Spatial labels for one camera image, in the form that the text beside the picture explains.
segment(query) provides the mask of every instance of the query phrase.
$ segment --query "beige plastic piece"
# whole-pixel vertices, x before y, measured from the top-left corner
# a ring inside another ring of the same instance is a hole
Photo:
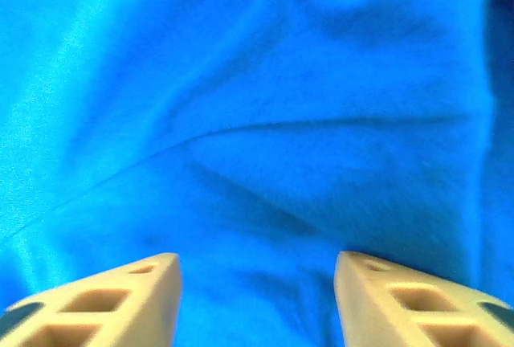
[[[483,292],[356,252],[339,254],[335,288],[346,347],[513,347]]]
[[[155,255],[19,301],[45,305],[0,347],[169,347],[181,296],[178,255]]]

